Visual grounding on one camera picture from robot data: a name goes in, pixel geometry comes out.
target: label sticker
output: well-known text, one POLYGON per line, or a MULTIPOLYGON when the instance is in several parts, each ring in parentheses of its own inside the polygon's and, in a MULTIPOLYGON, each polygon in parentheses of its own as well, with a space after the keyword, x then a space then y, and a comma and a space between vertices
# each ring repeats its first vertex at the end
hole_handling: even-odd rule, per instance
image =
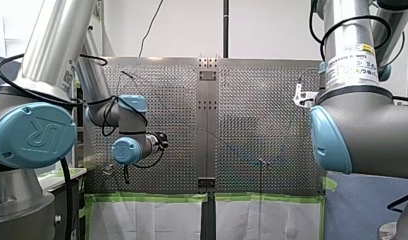
POLYGON ((74 61, 73 60, 69 60, 69 64, 67 65, 66 68, 66 73, 64 74, 64 78, 63 81, 61 82, 61 89, 69 94, 72 83, 73 83, 73 79, 74 79, 74 74, 75 74, 75 68, 74 68, 74 61))
POLYGON ((334 57, 328 62, 326 76, 331 84, 334 84, 336 80, 356 81, 358 79, 377 82, 376 58, 367 51, 350 51, 344 55, 334 57))
POLYGON ((375 54, 375 49, 369 44, 356 44, 344 47, 344 51, 366 51, 375 54))

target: metal bracket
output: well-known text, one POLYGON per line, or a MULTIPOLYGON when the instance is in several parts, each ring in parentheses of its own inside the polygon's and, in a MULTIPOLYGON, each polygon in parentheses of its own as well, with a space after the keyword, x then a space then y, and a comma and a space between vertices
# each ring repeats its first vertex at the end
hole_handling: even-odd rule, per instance
POLYGON ((198 188, 215 188, 215 178, 198 178, 198 188))
POLYGON ((295 88, 294 103, 302 108, 311 108, 314 106, 314 100, 319 92, 301 92, 303 85, 297 83, 295 88))
POLYGON ((216 81, 215 71, 200 71, 200 81, 216 81))

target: robotic arm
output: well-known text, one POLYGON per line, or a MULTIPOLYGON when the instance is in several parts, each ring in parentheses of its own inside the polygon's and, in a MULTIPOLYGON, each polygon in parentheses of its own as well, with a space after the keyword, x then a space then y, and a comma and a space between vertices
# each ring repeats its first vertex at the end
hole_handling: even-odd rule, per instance
MULTIPOLYGON (((96 0, 44 0, 17 79, 0 86, 0 239, 51 240, 55 224, 54 196, 43 193, 33 169, 64 158, 76 141, 70 100, 77 73, 89 104, 86 118, 97 126, 119 128, 114 159, 125 166, 167 148, 164 133, 147 134, 145 97, 111 96, 104 70, 88 30, 96 0)), ((22 57, 16 56, 0 63, 22 57)), ((67 187, 66 239, 71 236, 70 174, 67 187)))
MULTIPOLYGON (((389 78, 408 0, 377 3, 377 15, 369 16, 371 0, 313 1, 324 20, 326 66, 326 89, 311 108, 313 152, 328 171, 408 178, 408 106, 395 105, 379 85, 380 76, 389 78)), ((394 239, 408 240, 408 205, 394 239)))
MULTIPOLYGON (((98 51, 89 28, 82 53, 97 56, 98 51)), ((112 96, 104 69, 94 60, 80 58, 78 76, 89 107, 85 117, 96 126, 118 127, 120 138, 113 144, 113 158, 122 165, 135 164, 168 146, 167 136, 146 133, 145 97, 140 95, 112 96)))
POLYGON ((0 87, 0 164, 45 167, 73 147, 76 128, 69 111, 76 104, 70 103, 69 91, 76 62, 89 104, 86 118, 97 126, 119 128, 120 138, 113 144, 117 162, 136 163, 167 147, 164 133, 146 133, 144 96, 111 96, 102 66, 87 58, 78 61, 81 51, 98 54, 88 29, 94 4, 95 0, 44 1, 14 81, 22 91, 7 84, 0 87))

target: metal post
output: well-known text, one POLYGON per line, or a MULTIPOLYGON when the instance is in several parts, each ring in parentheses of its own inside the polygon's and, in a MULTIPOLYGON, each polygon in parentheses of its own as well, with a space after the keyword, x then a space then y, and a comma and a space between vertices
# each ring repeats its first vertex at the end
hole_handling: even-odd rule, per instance
POLYGON ((229 58, 229 0, 223 0, 223 58, 229 58))

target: ur logo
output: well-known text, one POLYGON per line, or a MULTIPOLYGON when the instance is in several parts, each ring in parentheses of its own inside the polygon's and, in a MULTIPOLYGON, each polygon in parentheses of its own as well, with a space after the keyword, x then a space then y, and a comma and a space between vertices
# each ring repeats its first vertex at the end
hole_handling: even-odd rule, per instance
POLYGON ((25 151, 58 153, 66 125, 45 118, 32 118, 25 136, 25 151))

